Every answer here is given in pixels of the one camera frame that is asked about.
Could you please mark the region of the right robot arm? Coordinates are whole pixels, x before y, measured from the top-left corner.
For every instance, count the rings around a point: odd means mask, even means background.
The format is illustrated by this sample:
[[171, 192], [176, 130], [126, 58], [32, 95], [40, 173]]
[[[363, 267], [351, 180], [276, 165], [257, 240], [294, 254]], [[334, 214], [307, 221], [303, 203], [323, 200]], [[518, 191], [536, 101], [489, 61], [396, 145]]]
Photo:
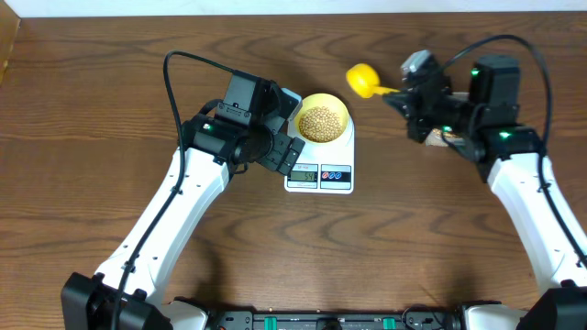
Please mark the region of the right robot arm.
[[517, 60], [487, 55], [474, 62], [467, 93], [455, 93], [431, 52], [401, 66], [404, 89], [383, 100], [422, 143], [438, 129], [457, 135], [450, 147], [473, 162], [511, 217], [528, 255], [540, 297], [527, 311], [498, 302], [460, 308], [463, 329], [583, 329], [586, 326], [586, 235], [552, 171], [537, 132], [517, 121]]

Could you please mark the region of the yellow plastic measuring scoop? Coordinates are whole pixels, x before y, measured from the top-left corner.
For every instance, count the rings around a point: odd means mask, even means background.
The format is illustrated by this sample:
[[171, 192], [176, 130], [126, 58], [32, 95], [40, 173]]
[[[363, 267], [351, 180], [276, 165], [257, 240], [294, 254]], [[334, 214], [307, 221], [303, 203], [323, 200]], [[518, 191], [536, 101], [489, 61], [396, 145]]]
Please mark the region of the yellow plastic measuring scoop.
[[399, 90], [381, 86], [379, 74], [366, 63], [359, 63], [346, 72], [349, 87], [361, 98], [399, 93]]

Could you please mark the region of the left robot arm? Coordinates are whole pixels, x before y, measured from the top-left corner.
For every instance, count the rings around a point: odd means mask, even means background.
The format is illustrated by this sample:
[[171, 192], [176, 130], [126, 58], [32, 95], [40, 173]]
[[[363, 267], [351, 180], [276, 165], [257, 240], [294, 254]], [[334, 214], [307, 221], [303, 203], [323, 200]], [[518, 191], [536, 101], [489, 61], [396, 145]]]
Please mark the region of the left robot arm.
[[159, 190], [93, 277], [74, 272], [61, 291], [68, 329], [203, 329], [192, 303], [165, 303], [174, 266], [206, 209], [232, 177], [257, 162], [288, 175], [304, 147], [283, 127], [302, 106], [276, 82], [233, 71], [224, 98], [179, 127], [178, 148]]

